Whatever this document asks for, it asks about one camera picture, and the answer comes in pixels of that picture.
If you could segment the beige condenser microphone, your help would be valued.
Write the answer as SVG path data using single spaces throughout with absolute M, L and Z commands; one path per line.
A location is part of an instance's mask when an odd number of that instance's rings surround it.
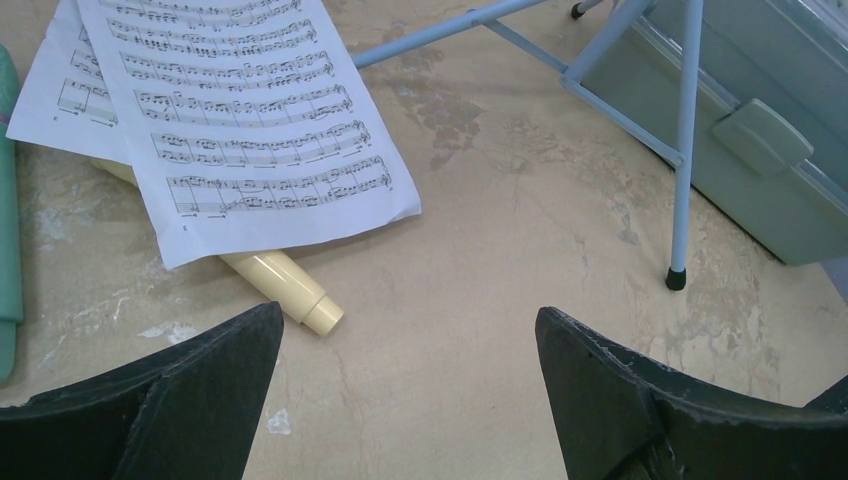
M 330 333 L 344 316 L 326 290 L 281 250 L 219 258 L 269 300 L 278 302 L 286 315 L 319 336 Z

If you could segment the white sheet music page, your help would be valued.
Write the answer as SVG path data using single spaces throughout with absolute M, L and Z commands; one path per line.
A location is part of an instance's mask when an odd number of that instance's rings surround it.
M 320 1 L 82 1 L 164 265 L 320 244 L 418 215 Z
M 13 140 L 128 165 L 125 140 L 75 1 L 61 0 L 12 111 Z

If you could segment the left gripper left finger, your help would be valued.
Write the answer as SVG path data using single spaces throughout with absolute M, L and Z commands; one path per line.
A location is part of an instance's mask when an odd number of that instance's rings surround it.
M 1 411 L 5 479 L 239 479 L 283 337 L 275 302 Z

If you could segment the teal toy microphone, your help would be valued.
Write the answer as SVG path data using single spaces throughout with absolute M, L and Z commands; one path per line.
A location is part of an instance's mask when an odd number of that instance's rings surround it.
M 24 319 L 20 259 L 16 143 L 7 129 L 20 92 L 9 51 L 1 46 L 1 382 L 16 360 L 17 327 Z

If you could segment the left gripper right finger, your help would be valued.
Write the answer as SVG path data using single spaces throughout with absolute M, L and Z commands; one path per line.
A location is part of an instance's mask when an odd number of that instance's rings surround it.
M 847 384 L 802 407 L 743 395 L 620 345 L 554 307 L 535 335 L 571 479 L 843 479 Z

